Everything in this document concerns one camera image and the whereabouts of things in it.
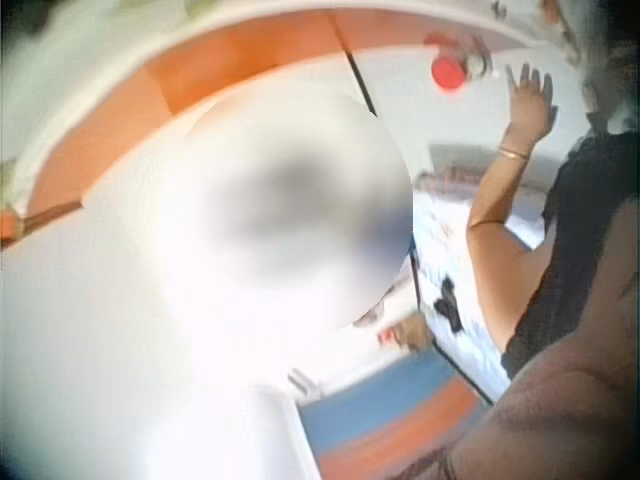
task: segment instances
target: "gold bangle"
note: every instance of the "gold bangle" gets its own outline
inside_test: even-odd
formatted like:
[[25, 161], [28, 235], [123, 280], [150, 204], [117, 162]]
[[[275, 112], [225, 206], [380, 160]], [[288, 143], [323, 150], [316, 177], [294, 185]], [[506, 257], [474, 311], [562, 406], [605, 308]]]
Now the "gold bangle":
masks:
[[504, 148], [504, 147], [500, 147], [498, 148], [498, 151], [500, 152], [501, 155], [507, 157], [507, 158], [512, 158], [512, 159], [519, 159], [519, 160], [524, 160], [527, 161], [529, 160], [529, 155], [523, 155], [521, 153], [518, 152], [514, 152], [513, 150], [509, 150], [508, 148]]

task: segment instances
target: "red object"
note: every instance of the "red object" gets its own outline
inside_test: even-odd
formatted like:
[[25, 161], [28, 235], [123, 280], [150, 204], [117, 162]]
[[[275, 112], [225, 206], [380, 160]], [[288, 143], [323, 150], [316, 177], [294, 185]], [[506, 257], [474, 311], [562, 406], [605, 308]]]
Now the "red object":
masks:
[[467, 81], [462, 62], [453, 57], [438, 57], [431, 64], [433, 80], [444, 90], [456, 90]]

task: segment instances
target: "skin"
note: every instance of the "skin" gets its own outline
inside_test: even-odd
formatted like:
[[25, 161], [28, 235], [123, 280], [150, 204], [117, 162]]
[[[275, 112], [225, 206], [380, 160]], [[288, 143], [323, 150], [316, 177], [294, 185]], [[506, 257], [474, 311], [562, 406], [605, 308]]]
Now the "skin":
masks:
[[478, 299], [493, 342], [501, 352], [513, 336], [549, 261], [555, 239], [551, 228], [535, 250], [522, 244], [505, 228], [513, 199], [531, 152], [553, 125], [553, 85], [546, 75], [525, 64], [519, 84], [509, 70], [511, 121], [502, 146], [522, 158], [498, 155], [485, 173], [469, 215], [467, 245], [473, 263]]

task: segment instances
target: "white bedsheet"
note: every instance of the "white bedsheet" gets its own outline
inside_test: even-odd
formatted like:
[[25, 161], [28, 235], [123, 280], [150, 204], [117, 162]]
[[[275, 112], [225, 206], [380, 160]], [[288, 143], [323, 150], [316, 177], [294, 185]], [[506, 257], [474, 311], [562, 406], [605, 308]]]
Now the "white bedsheet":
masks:
[[[476, 189], [473, 181], [462, 183], [446, 180], [444, 176], [422, 177], [414, 188], [413, 233], [427, 323], [440, 347], [495, 401], [510, 382], [485, 326], [467, 250], [465, 227]], [[521, 189], [507, 222], [507, 227], [530, 248], [535, 248], [544, 238], [544, 222], [540, 216], [544, 198], [541, 192]], [[446, 276], [454, 283], [464, 327], [455, 335], [448, 320], [432, 308], [434, 301], [441, 297], [440, 286]]]

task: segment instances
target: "fingers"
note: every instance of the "fingers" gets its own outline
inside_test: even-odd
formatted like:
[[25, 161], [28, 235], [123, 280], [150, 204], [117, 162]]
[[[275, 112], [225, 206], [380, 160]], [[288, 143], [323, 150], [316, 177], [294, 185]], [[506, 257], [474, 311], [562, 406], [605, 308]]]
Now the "fingers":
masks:
[[513, 76], [513, 70], [510, 65], [507, 65], [507, 85], [509, 86], [509, 92], [512, 92], [516, 89], [516, 79]]
[[553, 100], [553, 81], [548, 73], [544, 76], [544, 84], [542, 85], [542, 96], [548, 104]]
[[527, 82], [529, 82], [529, 64], [525, 63], [520, 72], [520, 86], [524, 86]]
[[540, 71], [537, 68], [531, 73], [531, 82], [529, 85], [535, 90], [540, 90]]

